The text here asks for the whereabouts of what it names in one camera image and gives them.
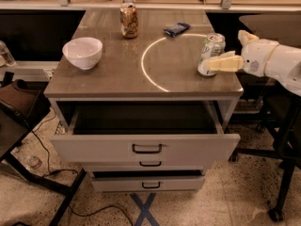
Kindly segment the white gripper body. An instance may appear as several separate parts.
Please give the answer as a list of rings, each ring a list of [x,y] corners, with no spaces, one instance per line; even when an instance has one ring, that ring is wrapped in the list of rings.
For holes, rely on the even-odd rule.
[[[266,39],[254,40],[244,45],[241,52],[244,59],[243,70],[246,73],[263,77],[268,58],[277,46],[277,41]]]

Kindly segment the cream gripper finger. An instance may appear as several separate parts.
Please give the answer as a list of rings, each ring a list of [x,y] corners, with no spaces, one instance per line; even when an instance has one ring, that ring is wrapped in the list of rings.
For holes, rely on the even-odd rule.
[[[238,40],[243,46],[246,46],[250,42],[257,40],[257,39],[258,39],[258,37],[256,35],[253,35],[245,30],[238,31]]]
[[[213,56],[209,59],[207,67],[211,71],[237,72],[243,68],[244,60],[234,51],[226,52],[220,56]]]

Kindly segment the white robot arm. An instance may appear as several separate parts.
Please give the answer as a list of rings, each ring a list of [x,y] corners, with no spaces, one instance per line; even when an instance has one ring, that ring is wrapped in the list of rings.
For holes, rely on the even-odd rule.
[[[260,39],[240,30],[238,39],[242,44],[241,54],[229,51],[204,61],[210,71],[246,73],[279,82],[286,90],[301,96],[301,49],[280,44],[275,40]]]

